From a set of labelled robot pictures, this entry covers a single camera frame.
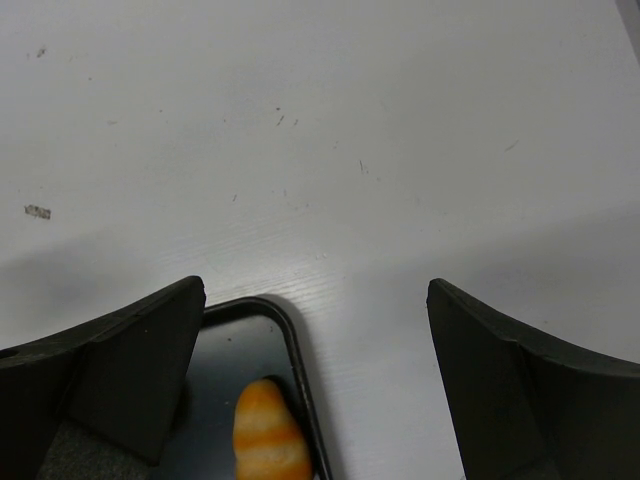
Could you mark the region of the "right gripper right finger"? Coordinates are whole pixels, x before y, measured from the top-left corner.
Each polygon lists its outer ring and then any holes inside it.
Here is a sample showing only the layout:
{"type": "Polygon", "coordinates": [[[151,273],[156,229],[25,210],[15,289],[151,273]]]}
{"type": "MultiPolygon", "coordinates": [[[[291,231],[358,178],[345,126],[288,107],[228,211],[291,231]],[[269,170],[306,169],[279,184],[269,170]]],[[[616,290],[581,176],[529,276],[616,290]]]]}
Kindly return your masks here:
{"type": "Polygon", "coordinates": [[[639,366],[515,320],[443,280],[427,311],[469,479],[636,479],[639,366]]]}

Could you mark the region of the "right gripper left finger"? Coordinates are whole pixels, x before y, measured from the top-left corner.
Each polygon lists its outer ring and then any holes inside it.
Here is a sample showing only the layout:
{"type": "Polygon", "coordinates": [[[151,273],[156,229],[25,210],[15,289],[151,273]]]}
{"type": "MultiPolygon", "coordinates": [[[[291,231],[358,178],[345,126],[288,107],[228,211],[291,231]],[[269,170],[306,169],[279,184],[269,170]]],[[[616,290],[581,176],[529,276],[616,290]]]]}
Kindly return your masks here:
{"type": "Polygon", "coordinates": [[[202,325],[189,276],[112,313],[1,352],[4,479],[147,479],[202,325]]]}

